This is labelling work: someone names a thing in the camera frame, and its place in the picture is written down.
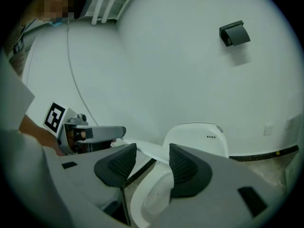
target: white sleeve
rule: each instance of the white sleeve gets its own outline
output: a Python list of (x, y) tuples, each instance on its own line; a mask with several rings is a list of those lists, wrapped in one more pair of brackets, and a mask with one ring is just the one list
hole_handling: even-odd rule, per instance
[(11, 67), (4, 50), (0, 51), (0, 128), (19, 129), (21, 121), (34, 100)]

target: gray plastic panel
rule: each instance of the gray plastic panel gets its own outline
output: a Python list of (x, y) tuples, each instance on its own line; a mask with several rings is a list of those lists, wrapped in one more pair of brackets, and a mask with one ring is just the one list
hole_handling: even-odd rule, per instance
[(185, 146), (177, 147), (208, 163), (212, 179), (195, 197), (172, 198), (151, 228), (235, 228), (247, 224), (253, 217), (238, 192), (242, 187), (254, 188), (268, 208), (282, 198), (278, 190), (237, 161)]

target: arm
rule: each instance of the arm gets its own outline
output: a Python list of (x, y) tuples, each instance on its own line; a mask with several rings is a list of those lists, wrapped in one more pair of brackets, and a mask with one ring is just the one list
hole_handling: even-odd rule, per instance
[(58, 156), (65, 154), (60, 150), (56, 137), (48, 130), (37, 126), (27, 115), (24, 116), (19, 127), (20, 132), (34, 136), (42, 146), (51, 147), (56, 151)]

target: white pipe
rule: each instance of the white pipe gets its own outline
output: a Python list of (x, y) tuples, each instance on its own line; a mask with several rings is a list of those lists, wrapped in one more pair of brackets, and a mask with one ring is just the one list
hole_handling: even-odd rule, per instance
[(99, 14), (99, 11), (100, 11), (100, 8), (101, 8), (101, 5), (103, 4), (103, 2), (104, 2), (104, 0), (98, 0), (97, 1), (96, 7), (95, 7), (95, 10), (94, 10), (94, 15), (93, 15), (93, 18), (92, 18), (92, 25), (95, 25), (96, 22), (97, 22), (98, 14)]
[(116, 20), (118, 20), (118, 19), (120, 18), (121, 14), (122, 14), (122, 12), (123, 12), (123, 10), (124, 10), (124, 8), (128, 5), (129, 1), (130, 1), (130, 0), (127, 0), (127, 1), (124, 3), (123, 7), (122, 7), (122, 8), (120, 9), (120, 11), (119, 11), (119, 14), (117, 15)]
[(110, 13), (110, 10), (114, 4), (115, 0), (109, 0), (109, 3), (108, 5), (106, 6), (106, 9), (104, 11), (104, 14), (103, 14), (103, 19), (101, 20), (101, 22), (104, 24), (106, 23), (107, 19), (108, 19), (108, 16), (109, 16), (109, 13)]
[(86, 12), (84, 17), (93, 17), (94, 12)]

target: black toilet paper holder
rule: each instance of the black toilet paper holder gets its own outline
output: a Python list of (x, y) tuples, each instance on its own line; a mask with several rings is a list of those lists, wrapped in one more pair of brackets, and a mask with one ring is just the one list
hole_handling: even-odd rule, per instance
[(219, 36), (227, 47), (231, 45), (240, 45), (249, 42), (250, 38), (243, 27), (243, 21), (237, 21), (219, 28)]

